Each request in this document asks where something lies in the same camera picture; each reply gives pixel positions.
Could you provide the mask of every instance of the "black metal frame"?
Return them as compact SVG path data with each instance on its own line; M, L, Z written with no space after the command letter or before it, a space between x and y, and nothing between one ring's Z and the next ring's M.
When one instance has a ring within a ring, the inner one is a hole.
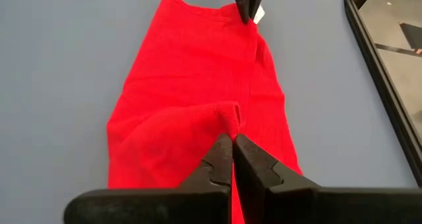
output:
M419 186L422 186L422 145L378 51L358 13L358 4L366 0L344 0L346 16L378 90L407 162Z

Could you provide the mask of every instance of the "red cloth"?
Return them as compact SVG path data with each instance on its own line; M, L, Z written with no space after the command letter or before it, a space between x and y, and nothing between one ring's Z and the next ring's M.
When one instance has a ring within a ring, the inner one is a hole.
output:
M162 0L107 124L110 188L178 186L221 133L301 173L272 56L234 4ZM233 177L232 221L243 223Z

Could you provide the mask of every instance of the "blue table surface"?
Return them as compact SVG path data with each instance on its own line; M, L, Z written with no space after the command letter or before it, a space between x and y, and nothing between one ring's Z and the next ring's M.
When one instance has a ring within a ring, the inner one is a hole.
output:
M0 223L59 223L71 198L106 187L106 122L159 2L0 0ZM263 6L305 176L416 186L342 0Z

